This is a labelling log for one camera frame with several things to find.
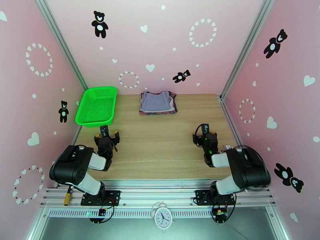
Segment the pink wall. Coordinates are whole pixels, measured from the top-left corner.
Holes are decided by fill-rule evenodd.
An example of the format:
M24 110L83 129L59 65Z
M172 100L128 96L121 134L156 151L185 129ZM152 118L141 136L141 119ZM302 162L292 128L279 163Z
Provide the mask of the pink wall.
M83 90L35 0L0 0L0 33L0 238L21 240L54 185L52 161L76 133ZM68 102L66 123L61 100Z
M320 233L319 5L320 0L275 1L226 99L244 144L264 158L273 198L297 240L318 239ZM281 29L288 37L267 59L264 49ZM300 193L293 181L285 186L276 176L276 163L303 181ZM280 176L286 173L290 177Z
M47 1L87 85L115 86L119 94L219 94L263 2ZM95 10L105 14L105 38L91 25ZM172 80L186 70L191 76L184 82Z

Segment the alarm clock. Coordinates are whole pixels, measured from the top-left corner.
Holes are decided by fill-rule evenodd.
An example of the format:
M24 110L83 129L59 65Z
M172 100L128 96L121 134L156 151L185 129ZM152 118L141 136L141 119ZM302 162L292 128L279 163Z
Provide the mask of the alarm clock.
M171 211L166 207L166 204L163 202L160 203L159 208L157 210L152 211L151 216L152 218L154 218L156 226L163 231L168 229L173 223Z

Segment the teddy bear decal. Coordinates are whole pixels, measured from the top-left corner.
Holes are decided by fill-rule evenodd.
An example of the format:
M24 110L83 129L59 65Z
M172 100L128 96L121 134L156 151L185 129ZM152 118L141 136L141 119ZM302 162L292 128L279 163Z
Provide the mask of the teddy bear decal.
M290 167L286 169L281 164L277 163L274 169L275 174L282 179L282 183L286 186L291 186L298 192L301 193L303 181L295 178Z
M269 40L270 44L264 49L263 53L267 54L266 58L270 58L275 52L278 53L280 50L281 43L287 39L287 34L284 29L281 29L277 37L273 37Z
M94 20L91 25L94 26L94 32L96 33L96 36L99 37L101 34L102 38L106 37L106 30L108 30L108 25L104 22L104 13L94 11L94 17L96 20Z

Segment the folded clothes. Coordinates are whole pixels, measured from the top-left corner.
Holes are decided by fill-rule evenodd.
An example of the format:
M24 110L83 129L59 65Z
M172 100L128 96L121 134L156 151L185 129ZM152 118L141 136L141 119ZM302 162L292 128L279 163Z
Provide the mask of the folded clothes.
M174 101L175 97L176 94L170 91L161 93L141 93L140 115L161 115L177 113L178 110Z

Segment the white dot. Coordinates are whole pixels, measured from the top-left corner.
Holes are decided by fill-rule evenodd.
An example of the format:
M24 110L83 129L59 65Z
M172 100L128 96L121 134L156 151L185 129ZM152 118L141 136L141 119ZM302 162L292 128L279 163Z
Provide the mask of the white dot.
M320 142L320 138L318 136L314 136L313 137L313 141L316 142L316 143L319 143Z

